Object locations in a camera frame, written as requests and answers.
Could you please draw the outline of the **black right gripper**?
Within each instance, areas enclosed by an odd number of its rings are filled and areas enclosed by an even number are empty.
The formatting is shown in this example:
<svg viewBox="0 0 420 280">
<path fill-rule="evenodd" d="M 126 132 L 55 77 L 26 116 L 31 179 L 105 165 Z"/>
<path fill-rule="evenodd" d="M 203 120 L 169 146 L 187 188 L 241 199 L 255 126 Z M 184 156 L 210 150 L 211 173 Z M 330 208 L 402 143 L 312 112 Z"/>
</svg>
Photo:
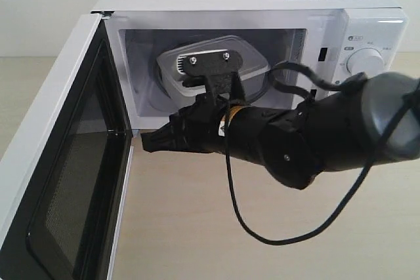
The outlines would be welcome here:
<svg viewBox="0 0 420 280">
<path fill-rule="evenodd" d="M 218 97 L 216 104 L 201 97 L 193 105 L 169 116 L 169 123 L 140 137 L 145 151 L 175 151 L 185 153 L 231 153 L 228 134 L 219 129 L 228 128 L 236 103 Z"/>
</svg>

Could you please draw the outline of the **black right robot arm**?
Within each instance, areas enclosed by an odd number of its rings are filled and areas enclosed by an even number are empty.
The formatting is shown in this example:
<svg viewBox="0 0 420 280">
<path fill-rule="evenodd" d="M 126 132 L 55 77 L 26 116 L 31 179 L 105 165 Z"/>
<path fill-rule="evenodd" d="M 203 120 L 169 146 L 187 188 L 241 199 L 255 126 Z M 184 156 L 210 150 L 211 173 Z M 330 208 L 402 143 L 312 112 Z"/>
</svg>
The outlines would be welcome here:
<svg viewBox="0 0 420 280">
<path fill-rule="evenodd" d="M 308 187 L 321 172 L 419 158 L 419 81 L 387 72 L 293 110 L 200 98 L 142 135 L 148 152 L 220 153 L 263 166 L 283 185 Z"/>
</svg>

